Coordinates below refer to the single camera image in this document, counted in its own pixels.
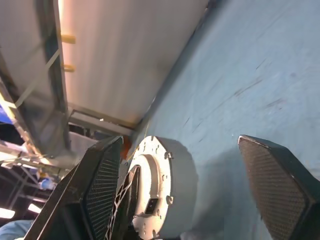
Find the metal frame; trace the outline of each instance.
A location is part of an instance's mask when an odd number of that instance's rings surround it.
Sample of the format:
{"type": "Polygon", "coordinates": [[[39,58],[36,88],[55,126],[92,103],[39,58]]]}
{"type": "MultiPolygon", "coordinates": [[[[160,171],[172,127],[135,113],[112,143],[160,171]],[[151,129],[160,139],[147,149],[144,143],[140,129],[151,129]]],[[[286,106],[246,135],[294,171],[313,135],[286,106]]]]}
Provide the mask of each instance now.
{"type": "Polygon", "coordinates": [[[101,112],[97,112],[97,111],[94,111],[94,110],[91,110],[91,109],[88,109],[88,108],[85,108],[82,106],[78,106],[74,103],[69,102],[68,106],[69,106],[69,108],[74,109],[74,111],[77,113],[87,115],[89,117],[96,118],[98,120],[103,119],[104,122],[109,122],[109,123],[112,123],[114,125],[118,125],[120,127],[129,129],[129,130],[133,130],[137,126],[135,123],[127,122],[127,121],[103,114],[101,112]]]}
{"type": "Polygon", "coordinates": [[[25,172],[25,174],[26,174],[35,184],[38,184],[38,180],[35,179],[34,176],[32,176],[31,173],[30,173],[24,166],[21,166],[20,168],[25,172]]]}
{"type": "Polygon", "coordinates": [[[24,194],[20,194],[19,195],[20,198],[25,198],[25,199],[29,199],[35,202],[39,202],[39,203],[46,203],[47,199],[41,198],[41,197],[37,197],[37,196],[30,196],[30,195],[24,195],[24,194]]]}
{"type": "Polygon", "coordinates": [[[9,205],[9,209],[10,209],[10,210],[14,207],[14,205],[15,205],[15,203],[16,203],[19,195],[20,195],[20,193],[22,192],[22,190],[24,189],[24,186],[26,185],[26,183],[27,183],[27,181],[28,181],[28,178],[29,178],[29,176],[26,175],[26,176],[24,177],[23,181],[21,181],[21,185],[20,185],[18,191],[15,193],[15,195],[14,195],[14,197],[13,197],[13,199],[12,199],[10,205],[9,205]]]}
{"type": "MultiPolygon", "coordinates": [[[[45,59],[47,63],[44,69],[40,70],[38,77],[36,77],[27,86],[25,91],[20,94],[12,79],[10,72],[6,66],[5,59],[0,52],[0,102],[3,105],[3,109],[13,122],[14,126],[20,133],[21,137],[27,144],[28,152],[33,154],[51,154],[51,152],[57,152],[55,149],[47,148],[47,142],[42,140],[47,139],[46,133],[43,130],[46,125],[49,124],[52,116],[56,117],[58,121],[65,122],[67,118],[67,104],[66,104],[66,90],[65,90],[65,78],[61,69],[61,62],[63,63],[62,56],[62,44],[60,39],[60,23],[56,25],[57,18],[59,16],[58,1],[37,1],[35,3],[36,16],[38,17],[38,26],[41,37],[41,43],[31,50],[30,54],[23,57],[21,65],[27,62],[35,53],[44,50],[45,59]],[[25,100],[34,91],[35,87],[40,81],[44,79],[43,76],[49,75],[49,81],[51,86],[51,92],[53,97],[53,109],[47,116],[44,117],[42,125],[38,128],[38,125],[34,125],[32,120],[28,120],[27,110],[25,106],[25,100]]],[[[59,137],[63,139],[64,144],[56,146],[57,148],[70,149],[70,140],[68,131],[62,131],[62,135],[59,137]]]]}
{"type": "MultiPolygon", "coordinates": [[[[23,179],[19,174],[17,174],[14,170],[9,169],[9,173],[10,173],[12,176],[16,177],[19,181],[24,182],[24,179],[23,179]]],[[[32,187],[32,188],[37,188],[37,189],[40,188],[39,185],[33,184],[33,183],[29,183],[29,182],[25,182],[25,183],[24,183],[24,186],[28,186],[28,187],[32,187]]]]}
{"type": "Polygon", "coordinates": [[[70,118],[70,122],[89,129],[99,130],[113,136],[130,136],[133,133],[133,130],[130,128],[119,126],[107,121],[100,121],[97,117],[83,114],[76,110],[74,111],[73,116],[70,118]]]}

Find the white panel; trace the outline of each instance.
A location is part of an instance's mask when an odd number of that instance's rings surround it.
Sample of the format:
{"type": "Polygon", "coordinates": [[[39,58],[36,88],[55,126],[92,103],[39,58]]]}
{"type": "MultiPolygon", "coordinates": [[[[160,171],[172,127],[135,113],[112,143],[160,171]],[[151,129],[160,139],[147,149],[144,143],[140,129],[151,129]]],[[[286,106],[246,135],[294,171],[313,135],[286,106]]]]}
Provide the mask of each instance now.
{"type": "Polygon", "coordinates": [[[208,0],[60,0],[70,103],[138,123],[152,103],[208,0]]]}

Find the mesh grille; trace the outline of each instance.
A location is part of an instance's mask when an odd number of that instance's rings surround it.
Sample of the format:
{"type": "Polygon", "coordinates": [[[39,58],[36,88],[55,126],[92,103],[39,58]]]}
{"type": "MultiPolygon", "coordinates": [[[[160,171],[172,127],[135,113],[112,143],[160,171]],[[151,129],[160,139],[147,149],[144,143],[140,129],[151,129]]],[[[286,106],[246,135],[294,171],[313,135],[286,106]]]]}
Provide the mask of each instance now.
{"type": "Polygon", "coordinates": [[[104,154],[99,169],[86,195],[86,210],[96,240],[104,240],[116,194],[120,164],[119,142],[104,154]]]}
{"type": "MultiPolygon", "coordinates": [[[[35,219],[32,227],[29,232],[24,237],[25,240],[33,240],[38,239],[42,229],[46,225],[51,213],[54,211],[57,202],[61,198],[64,190],[66,189],[68,183],[70,182],[71,177],[74,175],[76,171],[76,166],[58,183],[49,199],[46,201],[44,207],[41,210],[41,213],[35,219]]],[[[68,234],[66,234],[65,226],[61,226],[63,224],[58,224],[58,226],[54,225],[56,228],[60,228],[59,231],[56,231],[55,234],[59,237],[59,240],[68,239],[68,234]]]]}
{"type": "Polygon", "coordinates": [[[239,147],[265,225],[273,239],[290,239],[306,206],[303,192],[268,149],[246,139],[239,147]]]}

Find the scuff mark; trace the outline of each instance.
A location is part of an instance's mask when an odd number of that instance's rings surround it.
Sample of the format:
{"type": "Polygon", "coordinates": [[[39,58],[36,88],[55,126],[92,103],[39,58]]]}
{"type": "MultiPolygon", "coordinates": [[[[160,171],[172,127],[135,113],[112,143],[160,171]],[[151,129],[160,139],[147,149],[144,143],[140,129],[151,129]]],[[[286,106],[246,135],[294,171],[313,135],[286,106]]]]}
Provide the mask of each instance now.
{"type": "Polygon", "coordinates": [[[217,87],[217,85],[221,82],[221,80],[222,80],[223,78],[224,78],[224,76],[222,75],[222,76],[218,79],[218,81],[216,81],[216,82],[213,84],[213,86],[210,88],[210,90],[208,91],[207,94],[211,93],[211,91],[214,90],[214,89],[217,87]]]}
{"type": "Polygon", "coordinates": [[[263,79],[260,79],[258,81],[256,81],[255,83],[251,84],[250,86],[246,87],[245,89],[242,90],[242,88],[240,88],[239,90],[237,90],[234,94],[232,94],[231,96],[229,96],[227,99],[225,99],[224,101],[222,101],[218,106],[216,106],[213,110],[211,110],[203,119],[208,118],[212,113],[214,113],[217,109],[219,109],[222,105],[224,105],[227,101],[229,101],[230,99],[232,99],[233,96],[240,96],[242,93],[244,93],[245,91],[247,91],[248,89],[254,87],[255,85],[261,83],[263,81],[263,79]]]}
{"type": "Polygon", "coordinates": [[[275,101],[273,101],[273,102],[265,105],[264,108],[267,109],[267,108],[273,107],[273,106],[275,106],[275,105],[282,104],[282,103],[284,103],[284,102],[285,102],[285,100],[283,100],[282,98],[279,98],[278,100],[275,100],[275,101]]]}
{"type": "Polygon", "coordinates": [[[202,121],[193,129],[192,133],[195,132],[195,130],[200,126],[200,124],[202,124],[202,121]]]}
{"type": "Polygon", "coordinates": [[[267,60],[267,59],[265,58],[265,59],[259,64],[259,66],[256,67],[255,70],[257,70],[258,68],[260,68],[260,66],[261,66],[266,60],[267,60]]]}
{"type": "Polygon", "coordinates": [[[269,23],[269,25],[263,30],[263,32],[256,38],[256,41],[259,40],[284,14],[285,12],[290,8],[290,3],[285,2],[285,4],[280,7],[279,9],[282,10],[278,15],[275,16],[275,18],[269,23]]]}
{"type": "Polygon", "coordinates": [[[241,94],[243,94],[245,91],[247,91],[247,90],[249,90],[250,88],[254,87],[255,85],[261,83],[262,81],[263,81],[263,79],[260,79],[260,80],[256,81],[255,83],[251,84],[250,86],[246,87],[245,89],[243,89],[243,90],[241,90],[241,91],[240,91],[240,90],[236,91],[236,92],[234,93],[234,95],[235,95],[236,97],[239,97],[239,96],[240,96],[241,94]]]}
{"type": "Polygon", "coordinates": [[[188,117],[188,119],[185,121],[185,123],[183,124],[182,128],[185,127],[185,125],[187,124],[187,122],[189,121],[190,117],[188,117]]]}

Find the overhead structure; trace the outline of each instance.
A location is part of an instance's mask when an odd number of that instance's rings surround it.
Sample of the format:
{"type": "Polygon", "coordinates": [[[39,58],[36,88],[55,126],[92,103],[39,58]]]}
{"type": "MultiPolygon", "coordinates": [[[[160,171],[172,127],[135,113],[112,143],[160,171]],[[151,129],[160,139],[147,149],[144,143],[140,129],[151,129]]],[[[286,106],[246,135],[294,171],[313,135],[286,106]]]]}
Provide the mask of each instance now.
{"type": "Polygon", "coordinates": [[[131,135],[207,4],[1,1],[0,105],[28,152],[61,167],[76,163],[82,156],[68,123],[131,135]]]}
{"type": "Polygon", "coordinates": [[[208,0],[60,0],[71,121],[131,134],[203,16],[208,0]]]}

